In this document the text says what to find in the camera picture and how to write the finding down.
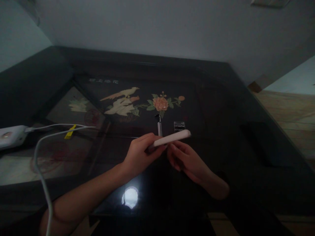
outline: chinese characters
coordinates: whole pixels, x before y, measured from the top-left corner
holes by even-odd
[[[105,80],[103,80],[103,79],[94,79],[94,78],[90,78],[89,79],[89,82],[99,82],[99,83],[107,83],[107,84],[109,84],[109,83],[113,83],[113,84],[118,84],[118,80],[110,80],[110,79],[105,79]]]

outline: charging cable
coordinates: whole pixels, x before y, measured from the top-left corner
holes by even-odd
[[[54,125],[49,125],[49,126],[40,127],[40,128],[33,128],[33,127],[31,127],[31,128],[26,128],[24,132],[28,133],[28,132],[32,132],[34,130],[43,129],[43,128],[47,128],[47,127],[52,127],[52,126],[58,126],[58,125],[71,125],[71,126],[73,126],[74,124],[54,124]],[[52,201],[50,199],[50,195],[49,195],[49,191],[48,191],[48,188],[47,188],[47,185],[46,185],[45,178],[44,178],[42,172],[40,171],[40,169],[38,167],[38,163],[37,163],[39,145],[44,139],[47,139],[47,138],[50,138],[50,137],[53,137],[53,136],[56,136],[56,135],[59,135],[59,134],[64,134],[64,133],[68,133],[68,132],[71,132],[71,131],[76,131],[76,130],[86,129],[86,128],[96,128],[95,126],[83,126],[83,125],[77,125],[77,126],[82,126],[82,127],[75,128],[75,129],[72,129],[72,130],[62,131],[62,132],[59,132],[59,133],[54,133],[54,134],[50,134],[50,135],[47,135],[45,137],[42,137],[37,142],[36,147],[35,147],[34,167],[35,167],[35,170],[37,171],[37,173],[39,175],[39,179],[40,179],[40,181],[41,181],[41,183],[43,185],[46,201],[47,201],[47,204],[48,204],[48,212],[49,212],[46,236],[50,236],[50,228],[51,228],[51,223],[52,223],[52,219],[53,219],[53,206],[52,206],[53,203],[52,203]]]

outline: orange flower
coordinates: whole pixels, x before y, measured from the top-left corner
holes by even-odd
[[[153,98],[153,105],[157,111],[167,110],[168,102],[164,97]]]

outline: fingernail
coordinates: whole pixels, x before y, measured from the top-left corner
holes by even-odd
[[[171,144],[171,148],[175,151],[177,147],[174,144]]]

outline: hand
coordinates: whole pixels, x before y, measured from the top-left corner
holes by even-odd
[[[214,174],[189,145],[174,141],[168,146],[167,158],[176,170],[184,171],[213,198],[221,200],[228,196],[229,185]]]
[[[144,171],[166,149],[166,146],[161,145],[150,154],[145,152],[154,141],[160,138],[162,137],[149,133],[131,141],[127,156],[122,163],[123,170],[131,179]]]

